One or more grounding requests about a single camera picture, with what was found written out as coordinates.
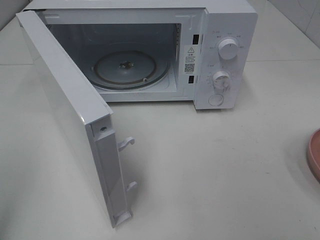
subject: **countertop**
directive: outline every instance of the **countertop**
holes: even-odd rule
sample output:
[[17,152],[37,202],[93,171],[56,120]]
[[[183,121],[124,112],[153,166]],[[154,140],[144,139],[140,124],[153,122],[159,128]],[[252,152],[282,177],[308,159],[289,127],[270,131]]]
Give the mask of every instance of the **countertop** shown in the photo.
[[17,19],[0,32],[1,240],[319,240],[320,49],[268,1],[236,106],[112,103],[133,218],[112,229],[55,124]]

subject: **white microwave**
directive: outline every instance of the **white microwave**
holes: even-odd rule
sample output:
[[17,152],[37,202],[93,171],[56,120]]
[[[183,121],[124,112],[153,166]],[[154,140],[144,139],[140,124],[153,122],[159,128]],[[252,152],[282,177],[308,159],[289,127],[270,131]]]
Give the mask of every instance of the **white microwave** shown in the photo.
[[134,139],[116,142],[106,102],[233,108],[258,18],[245,0],[33,0],[17,17],[113,227],[132,216],[119,151]]

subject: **timer knob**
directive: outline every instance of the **timer knob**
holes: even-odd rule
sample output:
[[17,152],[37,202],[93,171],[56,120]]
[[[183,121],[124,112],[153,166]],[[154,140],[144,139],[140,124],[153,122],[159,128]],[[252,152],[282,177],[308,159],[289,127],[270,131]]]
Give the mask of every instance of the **timer knob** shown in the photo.
[[218,44],[219,55],[224,60],[233,59],[238,54],[239,44],[237,40],[228,37]]
[[213,86],[217,93],[223,93],[231,83],[231,78],[229,73],[226,71],[217,71],[212,76]]

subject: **pink plate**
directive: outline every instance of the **pink plate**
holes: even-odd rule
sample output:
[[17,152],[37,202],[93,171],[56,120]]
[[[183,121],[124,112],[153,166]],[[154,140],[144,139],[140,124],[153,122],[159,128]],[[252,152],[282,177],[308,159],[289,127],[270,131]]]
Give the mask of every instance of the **pink plate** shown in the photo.
[[307,156],[311,171],[320,181],[320,129],[310,137]]

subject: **open microwave door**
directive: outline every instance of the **open microwave door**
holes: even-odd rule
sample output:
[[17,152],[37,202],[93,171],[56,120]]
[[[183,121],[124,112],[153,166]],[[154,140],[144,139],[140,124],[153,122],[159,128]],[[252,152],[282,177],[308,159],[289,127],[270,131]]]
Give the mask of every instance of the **open microwave door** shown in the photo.
[[132,215],[126,192],[136,183],[124,186],[119,151],[134,139],[116,142],[112,110],[37,13],[17,18],[54,116],[115,227]]

